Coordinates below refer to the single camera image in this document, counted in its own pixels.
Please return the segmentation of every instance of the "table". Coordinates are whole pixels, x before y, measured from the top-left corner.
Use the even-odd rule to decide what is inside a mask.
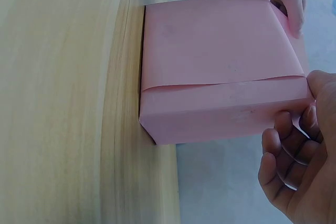
[[[1,223],[180,222],[138,123],[145,1],[0,0]]]

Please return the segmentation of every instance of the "wood grain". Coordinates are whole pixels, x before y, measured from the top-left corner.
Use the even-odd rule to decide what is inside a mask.
[[[0,0],[0,223],[179,223],[138,123],[144,0]]]

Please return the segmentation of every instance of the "wooden surface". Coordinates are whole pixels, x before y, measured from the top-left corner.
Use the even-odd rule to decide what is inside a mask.
[[[0,0],[0,223],[179,223],[138,123],[144,1]]]

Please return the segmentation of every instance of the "pink paper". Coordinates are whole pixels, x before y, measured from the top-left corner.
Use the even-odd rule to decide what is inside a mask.
[[[268,0],[146,8],[140,122],[158,144],[259,133],[312,101],[303,38]]]

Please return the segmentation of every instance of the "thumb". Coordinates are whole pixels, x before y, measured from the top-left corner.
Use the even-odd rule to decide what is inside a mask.
[[[317,120],[326,147],[328,151],[336,151],[334,141],[336,136],[336,74],[315,70],[308,75],[307,80],[316,98]]]
[[[287,9],[289,28],[294,37],[299,38],[304,21],[302,0],[284,0]]]
[[[333,88],[336,88],[336,74],[334,73],[314,70],[307,76],[307,80],[315,99],[327,84],[334,83],[335,86]]]

